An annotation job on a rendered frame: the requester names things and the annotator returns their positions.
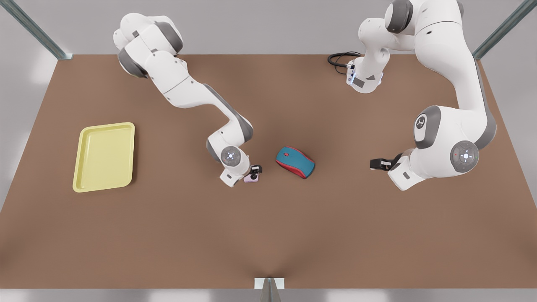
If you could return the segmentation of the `silver frame post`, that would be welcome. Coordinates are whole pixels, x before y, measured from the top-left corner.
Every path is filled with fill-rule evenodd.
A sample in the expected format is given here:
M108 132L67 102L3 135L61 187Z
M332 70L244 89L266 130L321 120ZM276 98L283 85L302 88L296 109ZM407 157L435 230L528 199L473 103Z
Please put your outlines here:
M537 0L524 0L489 37L473 52L476 60L481 60L502 38L504 38L522 19L537 7Z
M0 0L0 5L57 60L73 59L73 54L64 52L14 0Z
M284 289L284 278L255 278L254 289L261 290L260 302L281 302L279 290Z

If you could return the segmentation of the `teal and red computer mouse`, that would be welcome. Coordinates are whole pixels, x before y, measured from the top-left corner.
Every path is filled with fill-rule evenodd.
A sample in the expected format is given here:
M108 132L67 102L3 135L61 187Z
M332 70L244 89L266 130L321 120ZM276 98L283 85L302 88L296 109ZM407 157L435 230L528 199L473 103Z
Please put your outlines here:
M282 168L307 179L314 171L315 162L300 150L285 146L277 153L276 163Z

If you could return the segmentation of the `yellow rectangular tray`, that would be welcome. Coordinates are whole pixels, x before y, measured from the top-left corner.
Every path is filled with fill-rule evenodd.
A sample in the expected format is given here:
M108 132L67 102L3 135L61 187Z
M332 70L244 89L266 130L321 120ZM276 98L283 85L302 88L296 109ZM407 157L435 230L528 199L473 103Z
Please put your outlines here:
M79 134L73 190L126 187L132 181L135 132L131 122L84 128Z

